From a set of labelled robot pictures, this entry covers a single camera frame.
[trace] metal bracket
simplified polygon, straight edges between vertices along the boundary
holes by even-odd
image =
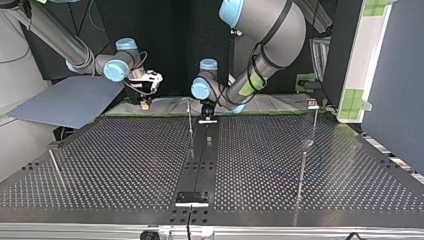
[[[209,207],[209,200],[207,196],[202,195],[200,192],[179,192],[175,206],[204,208]]]

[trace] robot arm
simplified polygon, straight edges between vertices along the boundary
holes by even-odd
[[[31,16],[18,0],[0,0],[0,9],[7,9],[18,21],[35,33],[63,58],[69,70],[81,74],[105,75],[114,81],[123,81],[132,70],[141,67],[137,44],[131,38],[116,42],[115,55],[94,56],[93,52],[78,37],[64,28],[44,7],[31,1]]]
[[[219,15],[255,40],[254,51],[261,46],[260,54],[254,57],[252,52],[248,69],[229,88],[216,81],[218,63],[203,60],[191,91],[199,100],[209,99],[239,113],[270,77],[297,58],[305,41],[305,19],[292,0],[223,0]]]

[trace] white wall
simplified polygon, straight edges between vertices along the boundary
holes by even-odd
[[[8,17],[21,31],[18,22]],[[5,115],[47,89],[47,82],[42,79],[31,53],[18,61],[1,63],[21,57],[27,49],[27,41],[0,13],[0,182],[39,157],[46,151],[47,144],[54,140],[52,130],[55,127]]]
[[[21,31],[18,22],[10,15],[7,16],[16,29]],[[27,49],[27,41],[0,13],[0,62],[16,59],[25,54]],[[19,61],[0,64],[0,84],[0,115],[47,88],[47,82],[43,81],[31,53]]]

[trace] perforated metal table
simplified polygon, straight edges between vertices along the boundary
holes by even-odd
[[[424,186],[331,117],[218,122],[101,118],[0,184],[0,222],[424,228]]]

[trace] wire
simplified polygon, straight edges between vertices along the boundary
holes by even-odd
[[[20,32],[19,32],[19,30],[15,27],[15,25],[13,25],[13,23],[10,21],[10,19],[2,12],[2,11],[0,11],[2,14],[3,14],[3,16],[6,18],[6,20],[9,22],[9,24],[12,26],[12,28],[13,28],[13,30],[15,30],[15,32],[20,36],[20,37],[22,37],[22,39],[24,39],[25,40],[25,37],[24,37],[24,35],[22,35]],[[26,50],[26,52],[22,55],[22,56],[20,56],[20,57],[17,57],[17,58],[15,58],[15,59],[12,59],[12,60],[7,60],[7,61],[0,61],[0,64],[6,64],[6,63],[12,63],[12,62],[16,62],[16,61],[19,61],[19,60],[21,60],[21,59],[23,59],[23,58],[25,58],[26,56],[28,56],[28,54],[30,53],[30,51],[31,51],[31,49],[30,49],[30,47],[28,46],[28,48],[27,48],[27,50]]]
[[[72,25],[74,26],[75,33],[77,33],[78,32],[78,28],[77,28],[77,24],[75,22],[74,13],[72,12],[71,4],[70,3],[67,3],[67,5],[68,5],[69,14],[71,15]]]
[[[88,0],[89,2],[87,3],[87,6],[85,6],[85,10],[84,10],[84,15],[82,17],[80,26],[78,28],[78,32],[77,32],[77,36],[79,37],[81,34],[81,30],[82,30],[82,26],[84,25],[85,19],[87,18],[87,14],[88,14],[88,10],[90,9],[90,0]]]
[[[148,55],[148,53],[147,53],[146,51],[142,51],[142,52],[140,53],[140,56],[141,56],[142,54],[144,54],[144,58],[143,58],[142,60],[140,60],[140,63],[139,63],[139,64],[135,67],[135,69],[137,69],[137,68],[141,67],[141,66],[144,64],[144,62],[147,60],[147,57],[149,56],[149,55]]]
[[[262,87],[263,88],[266,87],[267,82],[264,79],[264,77],[262,76],[262,74],[259,72],[259,69],[256,66],[256,61],[255,61],[256,60],[256,57],[257,57],[257,55],[255,55],[255,53],[256,53],[256,50],[258,49],[259,45],[260,45],[260,43],[257,43],[253,47],[252,51],[250,52],[249,60],[247,62],[247,70],[246,70],[247,71],[247,79],[248,79],[248,82],[249,82],[250,87],[253,89],[253,93],[252,93],[250,99],[247,100],[247,101],[243,101],[241,103],[235,103],[231,99],[229,99],[228,96],[225,96],[225,94],[223,94],[223,91],[220,91],[220,96],[219,96],[219,98],[217,100],[218,103],[219,103],[219,99],[221,97],[223,97],[227,102],[231,103],[232,105],[242,106],[242,105],[248,104],[249,102],[251,102],[255,98],[256,94],[258,94],[258,92],[260,92],[260,89],[257,89],[254,86],[253,82],[252,82],[252,73],[251,73],[252,67],[253,67],[253,71],[256,73],[256,75],[258,75],[259,79],[261,79],[261,81],[262,81]]]
[[[18,58],[12,59],[12,60],[2,61],[2,62],[0,62],[0,64],[6,64],[6,63],[12,63],[12,62],[19,61],[19,60],[25,58],[29,54],[29,52],[30,52],[30,48],[28,47],[28,49],[27,49],[27,51],[25,52],[24,55],[22,55],[22,56],[20,56]]]
[[[93,4],[94,4],[94,0],[91,0],[90,7],[89,7],[89,9],[88,9],[88,19],[90,20],[91,25],[93,25],[93,27],[94,27],[94,28],[96,28],[96,29],[97,29],[97,30],[99,30],[99,31],[105,31],[106,29],[104,29],[104,28],[101,28],[101,27],[97,26],[97,25],[94,23],[93,18],[91,17],[91,9],[93,8]]]
[[[319,0],[317,0],[317,4],[315,5],[314,18],[312,19],[312,27],[313,28],[315,28],[315,21],[317,20],[318,7],[319,7]]]
[[[188,214],[188,220],[187,220],[187,239],[191,240],[191,231],[190,231],[190,220],[191,220],[191,210],[193,207],[190,207],[190,213]]]
[[[351,239],[353,239],[353,237],[357,237],[359,240],[366,240],[365,238],[361,238],[361,236],[359,236],[359,234],[355,233],[355,232],[349,234],[349,236],[347,236],[346,240],[351,240]]]
[[[143,96],[150,96],[150,95],[153,95],[153,93],[145,93],[145,92],[142,92],[142,91],[138,90],[137,88],[135,88],[135,87],[131,86],[131,84],[129,84],[129,83],[125,82],[125,81],[124,81],[124,84],[125,84],[127,87],[131,88],[132,90],[134,90],[134,91],[136,91],[136,92],[138,92],[138,93],[142,94]]]

